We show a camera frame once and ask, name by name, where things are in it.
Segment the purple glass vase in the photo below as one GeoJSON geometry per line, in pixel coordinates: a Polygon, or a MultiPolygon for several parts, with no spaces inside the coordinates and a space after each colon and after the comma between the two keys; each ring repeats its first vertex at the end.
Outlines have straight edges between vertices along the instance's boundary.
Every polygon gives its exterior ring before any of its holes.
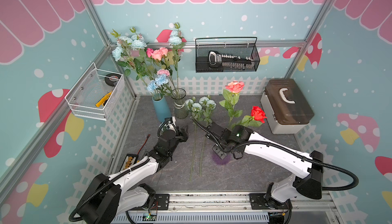
{"type": "Polygon", "coordinates": [[[221,159],[215,152],[212,153],[212,161],[217,165],[227,165],[231,161],[231,155],[221,159]]]}

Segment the clear glass vase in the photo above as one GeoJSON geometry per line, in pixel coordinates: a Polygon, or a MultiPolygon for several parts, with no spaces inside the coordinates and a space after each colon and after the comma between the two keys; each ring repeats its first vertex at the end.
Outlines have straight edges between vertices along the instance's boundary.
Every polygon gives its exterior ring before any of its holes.
{"type": "Polygon", "coordinates": [[[177,119],[184,119],[188,116],[188,109],[186,107],[186,91],[182,88],[176,88],[171,93],[171,98],[174,101],[174,114],[177,119]]]}

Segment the pale blue flower stem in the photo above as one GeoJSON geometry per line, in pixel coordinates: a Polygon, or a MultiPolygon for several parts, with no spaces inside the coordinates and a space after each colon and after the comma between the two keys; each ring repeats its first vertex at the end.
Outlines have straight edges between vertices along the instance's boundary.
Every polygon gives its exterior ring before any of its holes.
{"type": "MultiPolygon", "coordinates": [[[[185,101],[186,108],[191,113],[191,119],[199,121],[200,115],[202,113],[203,107],[202,105],[197,102],[197,99],[193,96],[190,99],[185,101]]],[[[195,157],[196,157],[196,144],[197,144],[197,123],[193,122],[194,124],[194,141],[193,141],[193,150],[192,150],[192,160],[190,165],[190,175],[189,181],[191,182],[193,179],[194,167],[195,167],[195,157]]]]}

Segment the white flower stem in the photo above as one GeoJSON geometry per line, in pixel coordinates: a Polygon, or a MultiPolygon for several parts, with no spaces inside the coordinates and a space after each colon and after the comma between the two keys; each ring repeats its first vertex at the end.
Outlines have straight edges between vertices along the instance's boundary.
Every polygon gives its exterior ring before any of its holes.
{"type": "MultiPolygon", "coordinates": [[[[210,95],[204,96],[199,99],[199,103],[202,105],[203,108],[203,121],[206,123],[206,126],[210,125],[212,123],[212,113],[214,109],[216,108],[216,102],[211,98],[210,95]]],[[[201,150],[201,157],[200,157],[200,163],[199,163],[199,176],[202,176],[202,168],[203,168],[203,159],[204,159],[204,154],[205,154],[205,147],[206,147],[206,138],[204,137],[203,144],[202,144],[202,150],[201,150]]]]}

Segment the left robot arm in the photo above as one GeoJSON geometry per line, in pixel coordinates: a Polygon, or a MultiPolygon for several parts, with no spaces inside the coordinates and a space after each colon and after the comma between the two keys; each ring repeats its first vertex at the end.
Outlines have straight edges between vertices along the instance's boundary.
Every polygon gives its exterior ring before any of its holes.
{"type": "Polygon", "coordinates": [[[156,145],[139,162],[109,176],[96,175],[69,215],[69,222],[109,224],[128,210],[151,208],[156,192],[141,181],[172,161],[177,146],[189,138],[188,126],[179,127],[174,118],[167,118],[157,136],[156,145]]]}

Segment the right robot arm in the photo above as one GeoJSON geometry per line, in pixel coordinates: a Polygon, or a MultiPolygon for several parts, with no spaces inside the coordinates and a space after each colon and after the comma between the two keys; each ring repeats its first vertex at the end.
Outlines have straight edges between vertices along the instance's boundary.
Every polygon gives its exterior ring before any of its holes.
{"type": "Polygon", "coordinates": [[[232,155],[242,159],[244,154],[254,155],[285,168],[292,174],[286,179],[268,185],[265,194],[257,202],[266,209],[286,207],[292,209],[291,199],[302,195],[312,200],[320,200],[323,191],[345,191],[356,187],[358,177],[345,169],[324,163],[323,154],[318,151],[305,153],[293,150],[271,141],[250,128],[235,126],[233,130],[224,129],[216,123],[205,127],[197,120],[194,123],[206,133],[206,138],[214,142],[213,150],[220,159],[232,155]],[[352,178],[345,186],[323,186],[324,169],[341,172],[352,178]]]}

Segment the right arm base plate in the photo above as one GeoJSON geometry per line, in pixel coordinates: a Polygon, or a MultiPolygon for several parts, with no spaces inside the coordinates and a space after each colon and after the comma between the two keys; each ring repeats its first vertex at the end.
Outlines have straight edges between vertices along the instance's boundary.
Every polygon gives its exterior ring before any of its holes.
{"type": "Polygon", "coordinates": [[[272,197],[265,197],[265,193],[250,193],[249,199],[252,210],[291,210],[290,200],[283,203],[276,201],[272,197]]]}

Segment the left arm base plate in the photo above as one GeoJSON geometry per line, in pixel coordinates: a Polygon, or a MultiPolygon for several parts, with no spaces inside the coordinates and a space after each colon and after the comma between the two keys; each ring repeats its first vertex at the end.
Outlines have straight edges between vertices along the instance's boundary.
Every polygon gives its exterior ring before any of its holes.
{"type": "Polygon", "coordinates": [[[132,210],[168,210],[169,194],[155,194],[154,198],[148,198],[147,203],[141,207],[133,208],[132,210]]]}

